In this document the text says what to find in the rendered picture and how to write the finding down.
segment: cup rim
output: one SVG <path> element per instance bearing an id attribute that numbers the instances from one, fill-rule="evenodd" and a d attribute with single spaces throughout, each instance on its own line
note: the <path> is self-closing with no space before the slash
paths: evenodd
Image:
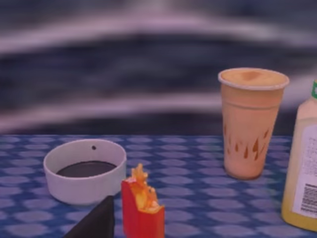
<path id="1" fill-rule="evenodd" d="M 58 175 L 54 172 L 52 172 L 50 170 L 50 168 L 47 167 L 47 161 L 48 161 L 48 157 L 56 152 L 56 150 L 64 147 L 64 146 L 68 146 L 70 144 L 75 144 L 75 143 L 78 143 L 78 142 L 84 142 L 84 141 L 102 141 L 102 142 L 105 142 L 105 143 L 108 143 L 108 144 L 112 144 L 114 146 L 116 146 L 118 149 L 120 149 L 122 152 L 123 152 L 123 158 L 122 158 L 122 161 L 120 162 L 120 164 L 118 166 L 116 166 L 113 170 L 111 171 L 108 171 L 106 173 L 103 173 L 103 174 L 100 174 L 100 175 L 95 175 L 95 176 L 89 176 L 89 177 L 80 177 L 80 178 L 73 178 L 73 177 L 65 177 L 65 176 L 61 176 L 61 175 Z M 63 143 L 55 148 L 53 148 L 50 152 L 48 152 L 46 154 L 46 156 L 44 157 L 44 161 L 43 161 L 43 166 L 44 166 L 44 170 L 49 173 L 51 176 L 54 176 L 54 177 L 57 177 L 59 179 L 66 179 L 66 180 L 74 180 L 74 181 L 81 181 L 81 180 L 94 180 L 94 179 L 100 179 L 100 178 L 103 178 L 105 176 L 111 176 L 112 174 L 114 174 L 117 170 L 119 170 L 122 166 L 124 166 L 124 163 L 126 162 L 127 160 L 127 153 L 125 151 L 125 149 L 113 142 L 113 141 L 110 141 L 110 140 L 105 140 L 105 139 L 79 139 L 79 140 L 74 140 L 74 141 L 70 141 L 70 142 L 67 142 L 67 143 Z"/>
<path id="2" fill-rule="evenodd" d="M 227 80 L 224 80 L 222 78 L 222 74 L 227 71 L 235 70 L 235 69 L 256 69 L 256 70 L 264 70 L 268 72 L 273 72 L 276 74 L 279 74 L 283 77 L 285 77 L 285 82 L 277 85 L 271 85 L 271 86 L 250 86 L 250 85 L 241 85 L 241 84 L 236 84 L 229 82 Z M 233 88 L 238 88 L 238 89 L 245 89 L 245 90 L 250 90 L 250 91 L 273 91 L 273 90 L 278 90 L 278 89 L 283 89 L 285 88 L 289 83 L 289 77 L 281 72 L 275 71 L 275 70 L 270 70 L 270 69 L 265 69 L 265 68 L 254 68 L 254 67 L 237 67 L 237 68 L 228 68 L 225 69 L 221 72 L 218 73 L 218 81 L 222 84 L 225 84 L 227 86 L 233 87 Z"/>

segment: blurry background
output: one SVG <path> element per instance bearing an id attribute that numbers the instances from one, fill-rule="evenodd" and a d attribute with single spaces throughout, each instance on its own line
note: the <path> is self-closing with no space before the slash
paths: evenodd
<path id="1" fill-rule="evenodd" d="M 0 133 L 221 134 L 217 73 L 317 77 L 315 0 L 0 0 Z"/>

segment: barcode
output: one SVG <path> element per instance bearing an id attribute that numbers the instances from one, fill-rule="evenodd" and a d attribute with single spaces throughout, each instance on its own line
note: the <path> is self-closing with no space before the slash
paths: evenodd
<path id="1" fill-rule="evenodd" d="M 317 215 L 317 186 L 305 184 L 301 210 Z"/>

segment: tablecloth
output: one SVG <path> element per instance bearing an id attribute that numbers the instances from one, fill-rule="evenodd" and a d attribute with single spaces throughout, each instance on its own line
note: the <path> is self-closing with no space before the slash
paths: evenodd
<path id="1" fill-rule="evenodd" d="M 0 136 L 0 238 L 60 238 L 92 207 L 53 199 L 43 158 L 75 139 L 121 144 L 128 173 L 138 163 L 165 205 L 166 238 L 310 238 L 316 233 L 284 223 L 281 199 L 291 137 L 273 137 L 263 175 L 254 181 L 228 177 L 220 136 Z M 123 238 L 120 194 L 115 197 L 115 237 Z"/>

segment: green bottle cap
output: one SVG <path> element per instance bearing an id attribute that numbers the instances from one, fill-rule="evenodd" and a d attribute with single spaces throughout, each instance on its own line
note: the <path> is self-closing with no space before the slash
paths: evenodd
<path id="1" fill-rule="evenodd" d="M 313 83 L 312 96 L 317 99 L 317 80 L 315 80 Z"/>

